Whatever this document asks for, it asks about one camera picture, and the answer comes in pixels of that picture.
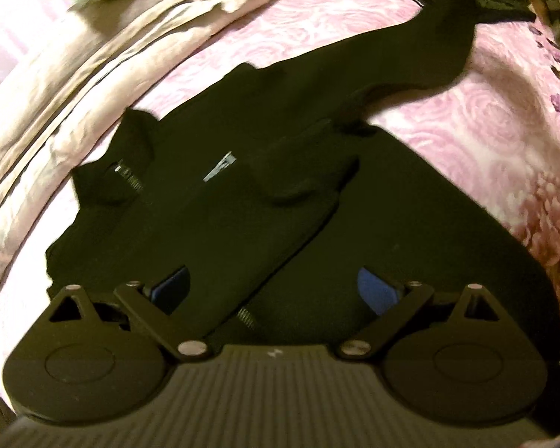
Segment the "black zip jacket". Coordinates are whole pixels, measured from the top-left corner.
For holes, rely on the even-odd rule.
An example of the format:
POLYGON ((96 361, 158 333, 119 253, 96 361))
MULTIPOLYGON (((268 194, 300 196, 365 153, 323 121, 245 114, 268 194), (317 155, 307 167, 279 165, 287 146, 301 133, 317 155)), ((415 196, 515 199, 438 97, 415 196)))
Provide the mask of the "black zip jacket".
POLYGON ((479 283, 548 362, 560 313, 542 267, 405 144, 364 120, 368 98, 450 84, 472 0, 299 57, 236 67, 163 118, 129 109, 103 157, 72 171, 80 210, 46 253, 49 294, 154 287, 181 268, 173 320, 212 337, 240 309, 273 343, 367 325, 361 269, 455 291, 479 283))

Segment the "folded beige duvet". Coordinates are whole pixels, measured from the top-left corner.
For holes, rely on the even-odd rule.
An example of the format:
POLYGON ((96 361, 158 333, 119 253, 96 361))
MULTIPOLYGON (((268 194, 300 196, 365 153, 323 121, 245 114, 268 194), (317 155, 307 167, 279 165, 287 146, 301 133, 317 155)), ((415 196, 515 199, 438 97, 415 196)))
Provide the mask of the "folded beige duvet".
POLYGON ((270 0, 58 0, 47 43, 0 86, 0 287, 69 170, 123 110, 270 0))

